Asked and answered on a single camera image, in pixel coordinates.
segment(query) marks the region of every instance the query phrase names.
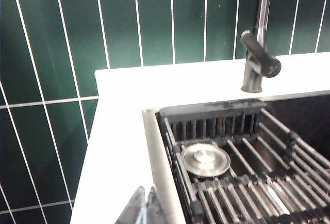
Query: green tile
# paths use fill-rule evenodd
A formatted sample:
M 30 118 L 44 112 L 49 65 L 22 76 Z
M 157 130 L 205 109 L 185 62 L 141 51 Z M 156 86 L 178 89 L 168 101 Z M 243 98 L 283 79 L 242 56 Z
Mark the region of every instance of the green tile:
M 46 100 L 77 97 L 57 0 L 20 0 Z
M 330 0 L 327 0 L 323 17 L 318 52 L 330 51 Z
M 292 53 L 315 51 L 324 0 L 299 0 Z
M 206 60 L 233 58 L 237 0 L 207 0 Z
M 15 0 L 1 0 L 0 76 L 10 104 L 40 101 Z
M 98 99 L 82 101 L 88 136 L 91 134 Z
M 97 0 L 61 2 L 80 95 L 97 95 L 94 72 L 107 68 Z
M 33 210 L 25 210 L 13 213 L 16 224 L 43 224 L 45 223 L 41 210 L 33 209 Z
M 171 0 L 138 0 L 143 64 L 172 63 Z
M 47 106 L 71 199 L 76 196 L 87 142 L 78 102 Z
M 204 0 L 173 0 L 175 62 L 203 61 Z
M 101 0 L 112 68 L 140 66 L 135 0 Z
M 237 39 L 235 58 L 241 59 L 246 56 L 246 48 L 240 41 L 243 31 L 252 30 L 256 23 L 258 0 L 239 0 Z
M 71 209 L 69 204 L 45 207 L 44 213 L 48 224 L 69 224 Z
M 43 106 L 19 107 L 11 111 L 41 203 L 67 199 Z
M 270 0 L 267 45 L 270 55 L 289 54 L 297 0 Z
M 0 170 L 1 185 L 10 207 L 16 209 L 38 205 L 36 194 L 6 109 L 0 110 L 0 165 L 3 165 Z

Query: sink basin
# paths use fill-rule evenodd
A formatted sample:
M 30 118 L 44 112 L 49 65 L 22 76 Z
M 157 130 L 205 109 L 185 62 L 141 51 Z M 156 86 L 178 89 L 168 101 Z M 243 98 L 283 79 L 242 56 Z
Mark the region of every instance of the sink basin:
M 293 218 L 292 213 L 296 211 L 301 215 L 310 206 L 313 209 L 313 205 L 306 202 L 300 204 L 302 200 L 299 198 L 298 191 L 294 191 L 294 188 L 290 186 L 291 181 L 296 183 L 296 178 L 299 180 L 302 177 L 306 182 L 300 184 L 300 187 L 305 186 L 303 189 L 308 191 L 311 175 L 308 174 L 306 166 L 302 167 L 299 164 L 299 156 L 303 157 L 304 151 L 300 152 L 302 149 L 297 145 L 298 143 L 293 143 L 293 140 L 289 139 L 295 137 L 297 133 L 309 145 L 316 148 L 321 155 L 330 158 L 329 145 L 327 144 L 327 139 L 330 137 L 330 129 L 327 128 L 330 124 L 330 107 L 328 107 L 330 106 L 330 95 L 328 92 L 323 92 L 310 96 L 286 95 L 262 98 L 261 100 L 262 102 L 258 100 L 240 100 L 225 103 L 174 106 L 144 112 L 143 119 L 153 179 L 160 203 L 169 223 L 197 223 L 201 220 L 204 223 L 213 223 L 214 221 L 218 223 L 223 219 L 221 219 L 221 214 L 219 214 L 217 208 L 228 208 L 228 202 L 226 203 L 223 194 L 230 195 L 232 193 L 230 187 L 235 188 L 236 191 L 240 189 L 243 192 L 240 184 L 244 184 L 249 192 L 247 195 L 254 196 L 255 193 L 253 194 L 253 190 L 251 190 L 253 186 L 248 184 L 248 181 L 251 181 L 252 185 L 258 188 L 257 191 L 263 194 L 262 198 L 264 199 L 261 199 L 260 202 L 257 201 L 258 203 L 255 204 L 262 214 L 258 216 L 258 211 L 255 211 L 255 216 L 253 216 L 250 213 L 253 212 L 253 207 L 249 203 L 248 196 L 240 192 L 241 204 L 245 205 L 247 211 L 244 215 L 244 207 L 240 206 L 237 198 L 228 198 L 227 201 L 232 202 L 234 206 L 232 212 L 229 208 L 224 213 L 229 222 L 252 219 L 265 220 L 272 217 L 272 215 L 282 218 L 279 220 L 281 222 L 284 216 Z M 278 128 L 281 126 L 274 125 L 274 121 L 269 116 L 261 115 L 265 112 L 271 113 L 282 123 L 281 125 L 284 124 L 285 128 L 289 127 L 290 129 L 283 132 L 283 129 Z M 270 132 L 267 132 L 267 127 L 271 127 Z M 283 141 L 283 146 L 285 146 L 284 149 L 282 147 L 283 151 L 280 151 L 281 146 L 275 148 L 275 145 L 270 141 L 272 138 L 274 139 L 274 136 L 275 140 L 277 138 Z M 262 141 L 265 139 L 265 143 L 270 145 L 271 149 L 274 148 L 274 151 L 278 153 L 277 158 L 260 139 Z M 219 146 L 230 155 L 232 161 L 229 169 L 230 173 L 226 172 L 222 176 L 205 179 L 185 171 L 184 166 L 180 165 L 180 152 L 192 144 L 200 142 Z M 250 170 L 249 166 L 244 164 L 239 154 L 243 155 L 253 169 Z M 283 165 L 279 163 L 279 158 L 282 159 L 282 157 L 286 169 L 283 169 Z M 298 164 L 306 172 L 301 171 L 298 175 L 299 168 L 296 168 Z M 312 174 L 313 180 L 317 177 L 317 174 Z M 321 195 L 325 196 L 326 192 L 322 191 Z M 275 196 L 268 196 L 269 193 L 275 194 Z M 330 202 L 330 198 L 327 198 L 327 196 L 325 198 L 326 202 Z M 192 206 L 195 201 L 201 202 L 201 208 L 204 211 L 198 211 L 198 207 Z M 263 210 L 262 204 L 260 204 L 263 202 L 269 206 L 269 212 Z M 326 213 L 325 206 L 327 205 L 321 202 L 320 211 Z M 328 221 L 328 219 L 324 216 L 320 217 L 320 221 Z

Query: white countertop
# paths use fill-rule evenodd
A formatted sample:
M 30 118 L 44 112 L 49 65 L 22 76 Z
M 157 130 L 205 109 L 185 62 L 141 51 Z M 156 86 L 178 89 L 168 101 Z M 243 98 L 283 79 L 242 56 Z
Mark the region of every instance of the white countertop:
M 71 224 L 115 223 L 139 185 L 153 185 L 142 109 L 330 90 L 330 53 L 278 56 L 263 92 L 240 90 L 245 60 L 96 71 L 99 100 Z

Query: tile wall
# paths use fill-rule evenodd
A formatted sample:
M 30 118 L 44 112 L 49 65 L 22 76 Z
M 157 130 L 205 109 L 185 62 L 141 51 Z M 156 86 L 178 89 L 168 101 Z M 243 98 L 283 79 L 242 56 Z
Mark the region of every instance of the tile wall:
M 239 37 L 253 28 L 256 5 L 1 0 L 0 223 L 69 222 L 97 105 L 95 70 L 243 58 Z M 271 0 L 268 49 L 330 51 L 330 0 Z

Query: faucet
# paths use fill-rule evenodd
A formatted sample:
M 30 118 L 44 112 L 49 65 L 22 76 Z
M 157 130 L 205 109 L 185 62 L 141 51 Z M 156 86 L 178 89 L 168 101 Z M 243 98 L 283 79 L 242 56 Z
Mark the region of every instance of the faucet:
M 281 62 L 267 53 L 268 10 L 269 0 L 259 0 L 255 28 L 253 31 L 246 30 L 241 35 L 241 42 L 247 48 L 244 81 L 241 88 L 243 91 L 261 92 L 262 77 L 275 77 L 281 70 Z

